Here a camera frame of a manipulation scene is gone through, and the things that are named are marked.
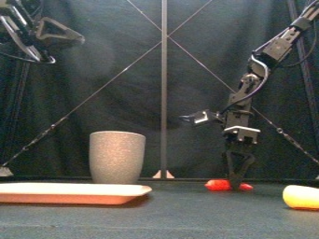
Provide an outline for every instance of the gray cup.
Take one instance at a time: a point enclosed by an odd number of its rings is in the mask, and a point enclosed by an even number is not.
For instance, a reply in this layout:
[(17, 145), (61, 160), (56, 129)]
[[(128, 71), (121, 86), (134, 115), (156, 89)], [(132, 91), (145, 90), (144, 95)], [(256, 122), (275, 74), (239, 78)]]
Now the gray cup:
[(145, 137), (101, 131), (89, 136), (89, 172), (93, 183), (136, 184), (142, 166)]

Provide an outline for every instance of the white tray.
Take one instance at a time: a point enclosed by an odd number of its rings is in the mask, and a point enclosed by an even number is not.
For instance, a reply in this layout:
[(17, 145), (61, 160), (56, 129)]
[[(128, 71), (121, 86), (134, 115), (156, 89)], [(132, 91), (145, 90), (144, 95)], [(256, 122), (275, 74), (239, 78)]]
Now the white tray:
[(0, 203), (124, 204), (150, 190), (121, 184), (1, 183)]

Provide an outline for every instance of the yellow sponge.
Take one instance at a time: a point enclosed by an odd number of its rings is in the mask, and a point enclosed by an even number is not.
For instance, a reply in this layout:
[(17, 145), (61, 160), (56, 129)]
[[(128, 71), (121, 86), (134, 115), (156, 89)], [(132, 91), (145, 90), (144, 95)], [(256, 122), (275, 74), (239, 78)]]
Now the yellow sponge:
[(299, 210), (319, 210), (319, 189), (288, 185), (283, 191), (285, 204)]

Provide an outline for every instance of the metal rod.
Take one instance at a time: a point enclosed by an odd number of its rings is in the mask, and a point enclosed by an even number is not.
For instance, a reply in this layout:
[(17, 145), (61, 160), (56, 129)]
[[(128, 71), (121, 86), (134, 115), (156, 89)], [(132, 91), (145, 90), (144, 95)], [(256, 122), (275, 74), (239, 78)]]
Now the metal rod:
[[(291, 14), (291, 20), (293, 21), (297, 18), (297, 12), (293, 1), (288, 0), (288, 9)], [(296, 49), (299, 54), (299, 59), (305, 59), (305, 47), (304, 47), (304, 40), (299, 39), (296, 43)], [(304, 79), (304, 86), (305, 86), (305, 93), (308, 98), (308, 105), (309, 105), (309, 115), (311, 115), (311, 122), (312, 122), (312, 129), (313, 129), (313, 137), (315, 137), (315, 145), (316, 150), (319, 151), (319, 113), (317, 113), (317, 105), (315, 101), (315, 93), (311, 81), (311, 73), (309, 73), (309, 64), (308, 61), (304, 60), (300, 63), (301, 67), (301, 75)]]
[(160, 178), (166, 172), (166, 0), (161, 0)]

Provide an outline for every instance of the black backdrop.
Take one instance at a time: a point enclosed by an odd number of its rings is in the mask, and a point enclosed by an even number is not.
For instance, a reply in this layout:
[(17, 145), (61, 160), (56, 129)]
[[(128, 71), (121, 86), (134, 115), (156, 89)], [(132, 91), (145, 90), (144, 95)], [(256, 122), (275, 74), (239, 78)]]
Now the black backdrop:
[[(178, 116), (205, 108), (222, 109), (245, 73), (252, 50), (291, 23), (288, 3), (296, 4), (300, 13), (307, 1), (166, 2), (170, 38), (164, 49), (160, 0), (45, 1), (42, 15), (80, 32), (85, 43), (52, 51), (54, 65), (1, 59), (1, 161), (104, 88), (10, 162), (17, 176), (89, 176), (88, 137), (104, 130), (145, 135), (142, 177), (162, 167), (174, 177), (224, 176), (218, 125), (192, 128)], [(308, 34), (307, 49), (311, 40)], [(12, 45), (1, 48), (14, 50)], [(165, 76), (162, 51), (168, 59)], [(315, 60), (313, 54), (308, 67), (317, 95)], [(295, 50), (288, 63), (296, 61)], [(313, 179), (319, 175), (317, 164), (264, 119), (281, 127), (316, 157), (317, 131), (309, 103), (317, 104), (308, 101), (300, 67), (277, 69), (253, 98), (261, 115), (256, 114), (251, 126), (261, 135), (248, 177)]]

